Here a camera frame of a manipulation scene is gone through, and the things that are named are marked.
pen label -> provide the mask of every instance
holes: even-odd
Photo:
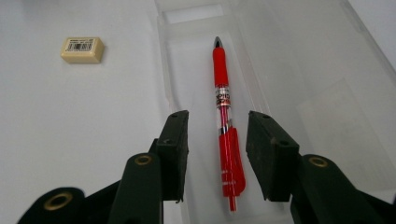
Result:
[[[231,105],[230,90],[228,87],[221,87],[216,89],[216,105],[217,107],[223,105]]]

pen tip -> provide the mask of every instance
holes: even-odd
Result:
[[[222,43],[221,43],[220,37],[218,37],[218,36],[216,36],[216,39],[215,39],[215,48],[222,48]]]

pen clip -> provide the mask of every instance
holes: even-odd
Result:
[[[246,180],[239,152],[238,133],[234,127],[219,137],[223,196],[228,197],[231,211],[236,211],[235,197],[245,189]]]

barcode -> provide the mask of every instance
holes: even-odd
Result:
[[[90,51],[92,48],[93,39],[84,40],[70,40],[66,51]]]

plastic tray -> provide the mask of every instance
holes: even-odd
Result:
[[[274,117],[301,154],[335,161],[361,190],[396,189],[395,72],[346,0],[157,0],[166,96],[188,109],[184,223],[291,223],[245,152],[248,111]],[[227,54],[233,124],[247,178],[230,215],[220,182],[212,49]]]

